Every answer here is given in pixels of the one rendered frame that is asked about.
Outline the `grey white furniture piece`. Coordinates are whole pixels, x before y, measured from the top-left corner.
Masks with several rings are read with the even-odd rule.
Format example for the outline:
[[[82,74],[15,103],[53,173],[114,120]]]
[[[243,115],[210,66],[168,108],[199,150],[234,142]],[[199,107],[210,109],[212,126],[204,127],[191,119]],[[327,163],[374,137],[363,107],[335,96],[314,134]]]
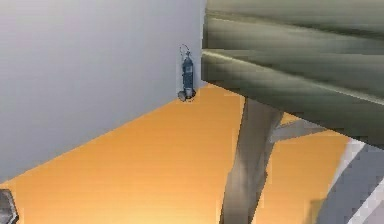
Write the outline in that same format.
[[[384,224],[384,150],[349,140],[316,224]]]

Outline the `blue vacuum cleaner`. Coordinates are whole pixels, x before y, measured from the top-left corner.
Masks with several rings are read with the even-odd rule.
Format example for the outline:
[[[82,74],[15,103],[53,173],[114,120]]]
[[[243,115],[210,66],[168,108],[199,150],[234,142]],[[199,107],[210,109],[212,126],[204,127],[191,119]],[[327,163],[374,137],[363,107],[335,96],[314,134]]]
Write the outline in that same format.
[[[191,58],[191,51],[187,45],[184,45],[184,47],[186,51],[181,53],[183,89],[178,92],[178,98],[182,102],[190,100],[196,95],[194,89],[194,64]]]

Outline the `grey angular object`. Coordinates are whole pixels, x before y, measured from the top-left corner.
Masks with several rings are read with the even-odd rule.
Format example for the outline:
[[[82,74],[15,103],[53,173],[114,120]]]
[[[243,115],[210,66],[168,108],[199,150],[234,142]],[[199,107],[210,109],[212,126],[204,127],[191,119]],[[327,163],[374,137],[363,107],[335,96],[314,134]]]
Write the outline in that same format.
[[[18,212],[9,189],[0,189],[0,224],[17,224]]]

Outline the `olive green table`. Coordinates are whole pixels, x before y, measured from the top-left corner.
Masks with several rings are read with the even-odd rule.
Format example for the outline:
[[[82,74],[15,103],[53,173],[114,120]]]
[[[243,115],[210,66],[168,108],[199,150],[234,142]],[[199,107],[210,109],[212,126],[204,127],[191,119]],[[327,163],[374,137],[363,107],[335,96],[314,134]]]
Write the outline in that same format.
[[[245,98],[219,224],[251,224],[277,142],[384,150],[384,0],[207,0],[201,77]]]

